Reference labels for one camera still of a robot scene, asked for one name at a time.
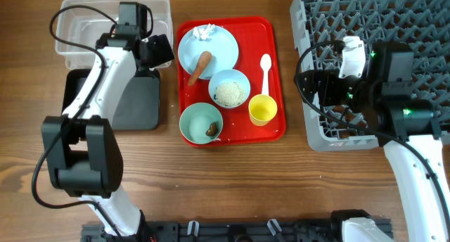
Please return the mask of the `white tissue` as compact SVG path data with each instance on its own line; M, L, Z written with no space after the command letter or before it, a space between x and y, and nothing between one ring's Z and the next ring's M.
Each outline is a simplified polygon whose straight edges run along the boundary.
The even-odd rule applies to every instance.
M215 25L208 24L206 27L194 27L192 38L199 41L206 41L210 38L211 34L214 32Z

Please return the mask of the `orange carrot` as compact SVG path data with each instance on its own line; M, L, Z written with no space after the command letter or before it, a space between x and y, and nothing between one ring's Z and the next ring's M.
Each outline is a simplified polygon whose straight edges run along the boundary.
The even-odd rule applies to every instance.
M188 86L193 86L197 79L201 76L206 67L210 64L212 60L212 54L209 51L203 51L198 59L195 70L191 74L188 80Z

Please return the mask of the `yellow plastic cup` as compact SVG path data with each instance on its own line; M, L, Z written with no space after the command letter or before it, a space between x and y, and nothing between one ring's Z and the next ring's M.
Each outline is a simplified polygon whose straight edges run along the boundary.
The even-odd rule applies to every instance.
M250 99L248 110L252 124L264 126L275 118L278 106L271 96L258 94Z

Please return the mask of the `light blue rice bowl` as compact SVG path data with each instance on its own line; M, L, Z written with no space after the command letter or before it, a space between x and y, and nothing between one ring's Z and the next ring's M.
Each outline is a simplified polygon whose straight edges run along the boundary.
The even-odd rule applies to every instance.
M222 70L218 73L216 73L209 82L208 85L208 92L209 95L211 97L211 99L217 104L219 105L213 98L214 96L214 90L216 89L216 87L219 84L225 83L225 82L237 82L240 83L244 90L246 91L246 97L244 102L248 99L249 95L250 95L250 82L248 80L248 78L240 71L238 70L234 70L234 69L229 69L229 70ZM237 108L236 107L225 107L225 106L221 106L222 108L227 108L227 109L233 109L233 108Z

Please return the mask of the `white rice pile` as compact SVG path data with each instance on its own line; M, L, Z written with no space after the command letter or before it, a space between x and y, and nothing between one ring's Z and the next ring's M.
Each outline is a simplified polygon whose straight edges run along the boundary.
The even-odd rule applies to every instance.
M242 104L246 97L243 86L237 82L219 84L214 90L214 100L221 106L236 107Z

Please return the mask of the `brown food scrap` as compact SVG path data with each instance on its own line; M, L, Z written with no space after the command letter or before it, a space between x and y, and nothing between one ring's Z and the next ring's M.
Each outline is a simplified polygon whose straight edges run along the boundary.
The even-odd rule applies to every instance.
M207 136L215 137L217 133L219 132L219 127L216 122L213 122L210 124L208 130L205 132Z

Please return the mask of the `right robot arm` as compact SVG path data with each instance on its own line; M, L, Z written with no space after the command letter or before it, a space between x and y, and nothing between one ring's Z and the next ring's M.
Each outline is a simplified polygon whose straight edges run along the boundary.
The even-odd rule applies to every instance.
M343 126L378 139L397 181L409 239L448 241L442 129L431 102L412 97L413 50L401 42L376 42L366 52L358 37L329 46L341 55L341 66L297 67L294 81L302 100L318 114L336 105L361 113L365 126Z

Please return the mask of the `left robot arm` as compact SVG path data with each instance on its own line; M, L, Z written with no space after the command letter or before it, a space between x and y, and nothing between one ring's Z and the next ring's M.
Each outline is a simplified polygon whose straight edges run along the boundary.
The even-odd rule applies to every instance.
M123 1L110 31L92 48L94 65L76 97L41 126L38 166L47 166L54 188L89 205L103 223L106 241L156 241L144 213L122 187L124 163L113 124L155 129L159 122L158 67L174 58L168 38L153 34L151 9Z

